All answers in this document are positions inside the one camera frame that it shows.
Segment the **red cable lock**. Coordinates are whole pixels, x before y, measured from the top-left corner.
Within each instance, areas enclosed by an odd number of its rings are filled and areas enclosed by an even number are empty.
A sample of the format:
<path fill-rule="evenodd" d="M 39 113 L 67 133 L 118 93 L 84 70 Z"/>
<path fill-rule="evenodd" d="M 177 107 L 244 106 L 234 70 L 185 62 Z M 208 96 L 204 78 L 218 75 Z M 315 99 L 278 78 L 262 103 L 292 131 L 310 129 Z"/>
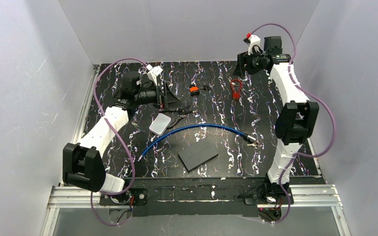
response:
<path fill-rule="evenodd" d="M 240 79 L 233 79 L 230 82 L 230 88 L 232 91 L 232 99 L 236 101 L 239 100 L 241 98 L 243 82 Z"/>

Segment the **orange black padlock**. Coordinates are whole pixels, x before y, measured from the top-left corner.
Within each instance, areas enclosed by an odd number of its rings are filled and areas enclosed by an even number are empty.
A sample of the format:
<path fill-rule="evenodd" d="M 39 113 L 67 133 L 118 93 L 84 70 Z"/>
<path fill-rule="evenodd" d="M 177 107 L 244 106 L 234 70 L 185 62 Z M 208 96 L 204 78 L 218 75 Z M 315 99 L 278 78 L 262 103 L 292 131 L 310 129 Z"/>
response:
<path fill-rule="evenodd" d="M 190 96 L 198 96 L 200 94 L 200 89 L 196 85 L 191 85 L 189 87 Z"/>

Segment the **black padlock keys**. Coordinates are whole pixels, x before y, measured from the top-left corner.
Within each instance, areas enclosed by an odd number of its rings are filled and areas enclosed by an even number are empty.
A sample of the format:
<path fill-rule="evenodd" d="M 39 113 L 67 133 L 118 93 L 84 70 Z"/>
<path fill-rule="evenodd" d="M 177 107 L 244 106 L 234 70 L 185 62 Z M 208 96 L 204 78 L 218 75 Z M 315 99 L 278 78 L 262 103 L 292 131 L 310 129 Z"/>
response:
<path fill-rule="evenodd" d="M 213 85 L 207 85 L 207 84 L 203 84 L 202 87 L 200 87 L 199 89 L 200 90 L 205 90 L 205 91 L 210 91 L 212 89 Z"/>

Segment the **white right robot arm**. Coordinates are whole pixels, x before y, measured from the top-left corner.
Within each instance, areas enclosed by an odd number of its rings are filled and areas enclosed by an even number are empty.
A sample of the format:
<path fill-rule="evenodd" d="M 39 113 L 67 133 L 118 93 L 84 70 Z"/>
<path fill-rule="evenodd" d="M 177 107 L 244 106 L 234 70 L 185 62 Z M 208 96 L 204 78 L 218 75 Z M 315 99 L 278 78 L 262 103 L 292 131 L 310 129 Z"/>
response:
<path fill-rule="evenodd" d="M 266 70 L 283 102 L 274 126 L 278 139 L 277 150 L 266 176 L 271 184 L 286 186 L 295 154 L 313 133 L 319 105 L 311 102 L 299 89 L 292 56 L 283 53 L 280 36 L 266 37 L 264 49 L 260 47 L 261 39 L 252 33 L 247 34 L 244 42 L 248 49 L 238 54 L 234 76 L 243 78 L 246 74 L 253 76 Z"/>

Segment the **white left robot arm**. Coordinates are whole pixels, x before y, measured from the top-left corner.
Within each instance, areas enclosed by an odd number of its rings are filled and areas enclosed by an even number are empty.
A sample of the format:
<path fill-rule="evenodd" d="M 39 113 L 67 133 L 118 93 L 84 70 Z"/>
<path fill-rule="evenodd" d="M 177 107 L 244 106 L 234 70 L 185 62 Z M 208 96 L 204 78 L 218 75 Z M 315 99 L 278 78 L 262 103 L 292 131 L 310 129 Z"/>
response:
<path fill-rule="evenodd" d="M 137 71 L 123 74 L 119 88 L 114 93 L 112 104 L 102 110 L 100 120 L 76 143 L 63 148 L 63 182 L 91 192 L 122 194 L 133 185 L 106 173 L 102 156 L 119 130 L 134 116 L 141 105 L 152 104 L 162 112 L 176 110 L 182 102 L 170 91 L 168 84 L 157 84 L 161 68 L 156 66 L 143 80 Z"/>

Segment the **black grey pliers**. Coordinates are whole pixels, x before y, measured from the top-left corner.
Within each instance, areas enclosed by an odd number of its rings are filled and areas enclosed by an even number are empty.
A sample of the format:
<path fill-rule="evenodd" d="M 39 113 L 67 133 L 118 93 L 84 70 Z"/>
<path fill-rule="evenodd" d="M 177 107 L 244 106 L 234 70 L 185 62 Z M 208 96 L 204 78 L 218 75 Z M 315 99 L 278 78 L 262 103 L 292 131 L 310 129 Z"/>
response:
<path fill-rule="evenodd" d="M 162 109 L 159 111 L 159 113 L 177 113 L 178 116 L 176 119 L 174 119 L 168 126 L 167 130 L 170 130 L 174 128 L 181 120 L 183 120 L 187 114 L 192 113 L 193 110 L 191 109 L 191 105 L 186 105 L 184 107 L 177 107 L 177 108 L 168 108 L 168 109 Z"/>

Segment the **white rectangular box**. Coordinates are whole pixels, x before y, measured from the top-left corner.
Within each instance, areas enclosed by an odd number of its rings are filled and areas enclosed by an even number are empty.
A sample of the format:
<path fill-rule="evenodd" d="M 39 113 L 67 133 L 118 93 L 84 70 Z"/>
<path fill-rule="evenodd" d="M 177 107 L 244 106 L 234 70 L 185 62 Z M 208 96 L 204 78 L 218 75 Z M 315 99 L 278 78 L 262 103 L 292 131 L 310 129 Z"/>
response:
<path fill-rule="evenodd" d="M 161 136 L 166 131 L 167 127 L 171 123 L 171 118 L 167 115 L 164 115 L 162 113 L 159 113 L 157 117 L 153 120 L 151 125 L 149 126 L 149 130 L 158 135 Z"/>

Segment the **black flat box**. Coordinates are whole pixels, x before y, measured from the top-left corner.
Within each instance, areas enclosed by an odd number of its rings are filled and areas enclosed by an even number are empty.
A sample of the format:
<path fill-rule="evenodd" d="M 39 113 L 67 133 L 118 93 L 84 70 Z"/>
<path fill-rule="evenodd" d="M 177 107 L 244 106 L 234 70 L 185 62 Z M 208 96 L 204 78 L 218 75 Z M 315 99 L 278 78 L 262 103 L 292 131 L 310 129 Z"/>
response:
<path fill-rule="evenodd" d="M 178 156 L 188 172 L 193 171 L 219 154 L 215 144 L 204 138 L 178 152 Z"/>

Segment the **aluminium frame rail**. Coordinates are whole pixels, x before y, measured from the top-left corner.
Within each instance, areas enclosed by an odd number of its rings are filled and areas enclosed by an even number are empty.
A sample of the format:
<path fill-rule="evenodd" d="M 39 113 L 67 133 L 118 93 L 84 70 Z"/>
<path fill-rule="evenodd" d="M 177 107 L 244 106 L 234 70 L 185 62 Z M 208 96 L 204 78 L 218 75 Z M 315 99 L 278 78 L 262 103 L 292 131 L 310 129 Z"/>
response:
<path fill-rule="evenodd" d="M 234 186 L 143 188 L 127 206 L 76 187 L 55 187 L 43 236 L 348 236 L 334 185 L 294 185 L 293 204 L 277 209 L 285 219 L 272 224 L 270 205 L 246 205 Z"/>

